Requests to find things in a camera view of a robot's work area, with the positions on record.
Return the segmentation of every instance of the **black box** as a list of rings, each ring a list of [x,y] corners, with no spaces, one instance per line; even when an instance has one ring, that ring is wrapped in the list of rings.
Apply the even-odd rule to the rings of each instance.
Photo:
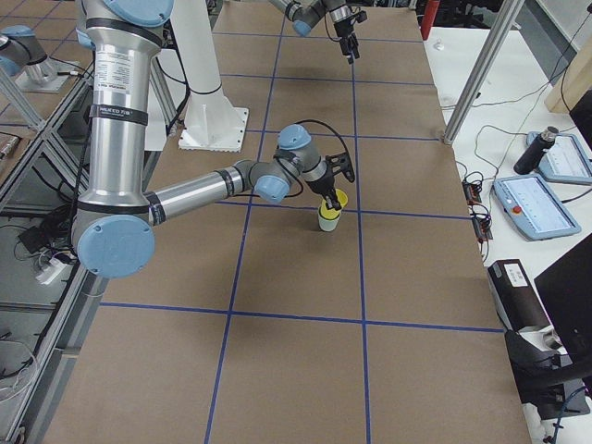
[[[526,332],[550,325],[520,260],[496,261],[487,272],[498,315],[506,328]]]

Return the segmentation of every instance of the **blue and white device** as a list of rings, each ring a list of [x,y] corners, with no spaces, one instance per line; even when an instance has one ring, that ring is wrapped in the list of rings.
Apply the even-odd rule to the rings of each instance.
[[[538,174],[496,179],[493,190],[510,220],[530,241],[570,236],[582,230]]]
[[[529,132],[526,146],[529,146],[538,134]],[[592,164],[574,134],[558,134],[555,144],[540,161],[538,172],[549,182],[592,185]]]

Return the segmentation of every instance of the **blue joint cap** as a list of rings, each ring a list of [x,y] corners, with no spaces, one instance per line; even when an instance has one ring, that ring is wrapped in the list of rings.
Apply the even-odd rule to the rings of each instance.
[[[5,36],[12,37],[12,38],[34,37],[35,36],[35,33],[33,32],[33,30],[25,25],[8,26],[7,28],[4,28],[0,32],[2,32]]]
[[[302,125],[288,125],[277,136],[277,145],[282,150],[298,150],[308,145],[312,139]]]
[[[86,32],[82,32],[80,30],[76,30],[76,34],[78,35],[78,43],[80,46],[85,47],[86,49],[94,50],[95,46],[91,38]]]
[[[16,76],[20,72],[20,66],[9,58],[0,55],[0,68],[2,68],[8,77]]]
[[[103,3],[133,25],[156,28],[170,19],[175,0],[103,0]]]
[[[308,23],[301,20],[296,20],[292,23],[292,28],[301,37],[306,37],[313,30]]]
[[[154,234],[136,216],[114,215],[95,220],[80,236],[80,262],[102,278],[124,278],[140,271],[154,254]]]
[[[272,204],[279,204],[289,190],[290,185],[286,180],[271,175],[259,178],[254,188],[255,193]]]

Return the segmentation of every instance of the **computer monitor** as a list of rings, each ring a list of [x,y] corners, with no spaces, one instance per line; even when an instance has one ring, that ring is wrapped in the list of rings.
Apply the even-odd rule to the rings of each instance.
[[[592,391],[592,235],[536,277],[535,286],[573,370],[579,367]],[[575,371],[564,373],[572,377]]]

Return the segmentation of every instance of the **label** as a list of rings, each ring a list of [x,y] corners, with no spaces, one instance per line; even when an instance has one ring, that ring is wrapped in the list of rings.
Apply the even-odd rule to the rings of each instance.
[[[97,51],[94,66],[94,87],[98,91],[131,93],[133,55]]]
[[[528,282],[518,264],[504,264],[506,275],[513,287],[528,287]]]

